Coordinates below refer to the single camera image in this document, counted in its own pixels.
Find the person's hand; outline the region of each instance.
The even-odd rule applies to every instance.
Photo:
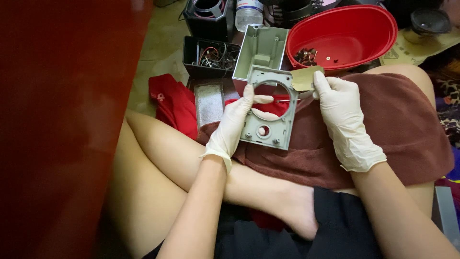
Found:
[[[366,133],[359,102],[358,85],[336,77],[314,73],[313,98],[320,101],[321,114],[334,142],[334,150],[346,171],[367,172],[386,161],[381,147]]]
[[[205,153],[200,157],[202,158],[209,154],[222,157],[227,167],[227,173],[229,173],[231,170],[230,158],[235,153],[240,141],[247,113],[254,103],[271,102],[273,102],[273,96],[255,95],[254,87],[247,85],[244,88],[243,97],[225,107],[219,127],[211,134],[209,142],[206,144]],[[274,114],[264,113],[257,109],[253,109],[253,112],[262,118],[271,118],[271,116],[274,116]]]

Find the dark red surface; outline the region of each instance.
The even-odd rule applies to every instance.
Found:
[[[90,258],[151,5],[0,3],[2,258]]]
[[[293,55],[302,48],[314,48],[318,51],[315,61],[324,70],[343,70],[384,55],[396,36],[396,21],[385,9],[373,5],[344,6],[296,24],[287,36],[286,51],[294,69],[307,66],[295,61]]]

